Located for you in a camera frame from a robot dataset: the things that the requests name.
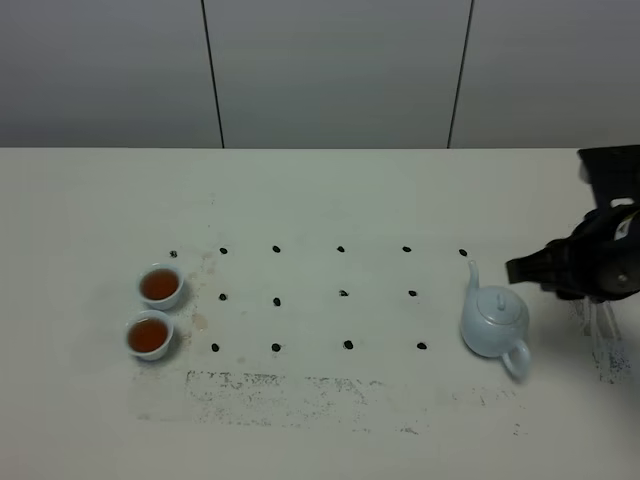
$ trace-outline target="table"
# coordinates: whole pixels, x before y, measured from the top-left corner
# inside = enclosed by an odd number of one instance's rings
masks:
[[[504,285],[505,261],[568,235],[593,206],[578,168],[574,150],[0,150],[3,478],[636,478],[636,299],[594,351],[583,303],[515,285],[523,384],[458,333],[468,258]],[[189,293],[170,357],[144,364],[123,325],[154,262]]]

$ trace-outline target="teapot lid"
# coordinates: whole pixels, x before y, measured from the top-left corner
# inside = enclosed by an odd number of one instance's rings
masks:
[[[483,287],[478,290],[477,304],[480,314],[491,323],[515,323],[522,312],[522,300],[508,288]]]

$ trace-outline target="tea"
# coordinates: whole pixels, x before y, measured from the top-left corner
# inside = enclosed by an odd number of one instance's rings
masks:
[[[157,318],[145,318],[129,330],[127,341],[136,352],[153,352],[160,348],[168,334],[169,329],[164,322]]]
[[[140,291],[149,300],[164,300],[178,289],[178,276],[171,270],[156,270],[142,279]]]

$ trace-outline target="teapot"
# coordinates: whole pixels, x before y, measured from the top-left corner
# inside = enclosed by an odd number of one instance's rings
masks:
[[[529,327],[526,303],[504,287],[480,288],[478,267],[469,261],[469,285],[460,330],[467,346],[478,355],[500,357],[517,379],[526,376],[531,353],[524,342]]]

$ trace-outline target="teapot spout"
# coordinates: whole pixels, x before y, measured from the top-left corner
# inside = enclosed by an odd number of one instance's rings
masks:
[[[473,260],[469,260],[469,285],[467,286],[467,296],[471,293],[475,293],[480,288],[480,273],[478,272],[478,266]]]

